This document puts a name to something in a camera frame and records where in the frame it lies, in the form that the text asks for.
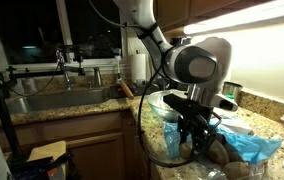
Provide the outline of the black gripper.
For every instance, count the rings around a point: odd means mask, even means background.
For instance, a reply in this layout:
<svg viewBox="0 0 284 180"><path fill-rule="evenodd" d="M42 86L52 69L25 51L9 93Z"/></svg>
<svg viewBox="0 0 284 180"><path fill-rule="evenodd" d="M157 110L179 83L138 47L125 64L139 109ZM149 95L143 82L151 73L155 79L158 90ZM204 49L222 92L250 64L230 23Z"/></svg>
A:
<svg viewBox="0 0 284 180"><path fill-rule="evenodd" d="M211 116L219 118L212 108L201 106L192 100L180 98L174 94L164 97L164 102L180 114L178 129L180 145L185 143L188 136L193 138L194 152L199 154L207 146L208 138L216 133L216 125L210 125Z"/></svg>

